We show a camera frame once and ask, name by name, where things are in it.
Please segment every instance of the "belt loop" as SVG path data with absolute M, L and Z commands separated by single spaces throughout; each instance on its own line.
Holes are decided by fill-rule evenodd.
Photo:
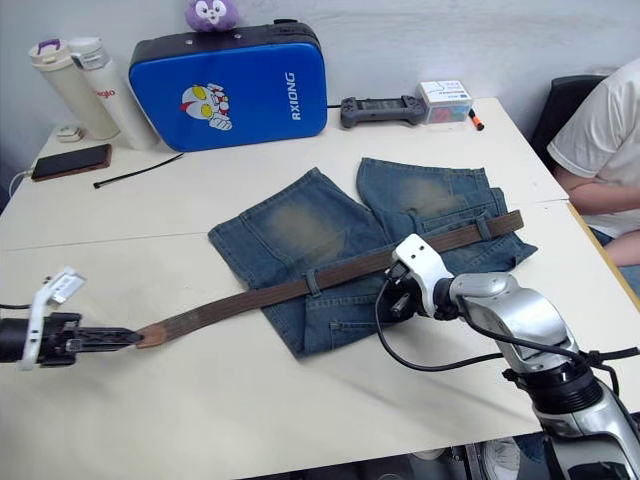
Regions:
M 307 281 L 307 285 L 309 285 L 309 290 L 313 298 L 318 298 L 322 295 L 320 287 L 318 287 L 318 282 L 316 281 L 316 271 L 313 268 L 304 274 L 304 278 Z
M 476 226 L 478 227 L 478 232 L 480 232 L 480 237 L 482 237 L 483 241 L 491 240 L 493 237 L 491 236 L 491 232 L 489 231 L 489 225 L 487 224 L 487 219 L 484 215 L 476 218 Z

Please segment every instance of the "game controller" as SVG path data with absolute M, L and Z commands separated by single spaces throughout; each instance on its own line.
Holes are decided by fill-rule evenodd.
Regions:
M 361 122 L 406 120 L 417 125 L 424 120 L 427 110 L 417 98 L 402 95 L 400 98 L 356 100 L 349 97 L 340 103 L 340 123 L 351 128 Z

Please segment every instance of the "white thermos bottle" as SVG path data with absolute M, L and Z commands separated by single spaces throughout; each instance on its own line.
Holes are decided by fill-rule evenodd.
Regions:
M 144 150 L 155 145 L 158 136 L 102 46 L 102 41 L 98 37 L 76 38 L 69 42 L 69 48 L 75 64 L 82 70 L 131 148 Z
M 31 64 L 58 91 L 89 135 L 106 140 L 118 134 L 118 127 L 82 73 L 73 66 L 67 42 L 54 38 L 29 50 Z

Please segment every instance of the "brown leather belt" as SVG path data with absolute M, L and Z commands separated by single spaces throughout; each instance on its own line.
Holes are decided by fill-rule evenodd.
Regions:
M 514 232 L 523 226 L 519 210 L 487 220 L 491 238 Z M 425 241 L 437 252 L 453 250 L 482 240 L 483 237 L 476 225 L 425 238 Z M 337 267 L 320 270 L 316 273 L 318 288 L 332 287 L 369 273 L 385 270 L 391 265 L 392 252 L 393 248 L 389 248 L 379 253 L 356 258 Z M 308 293 L 310 293 L 309 285 L 303 278 L 295 282 L 249 290 L 223 298 L 144 327 L 138 331 L 144 339 L 137 344 L 137 348 L 156 347 L 239 313 L 275 305 Z

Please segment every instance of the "black chair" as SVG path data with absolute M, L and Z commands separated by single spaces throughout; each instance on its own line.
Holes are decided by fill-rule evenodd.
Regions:
M 553 172 L 555 162 L 547 152 L 547 145 L 604 78 L 606 77 L 599 75 L 575 75 L 555 78 L 551 81 L 547 103 L 529 141 L 550 172 Z

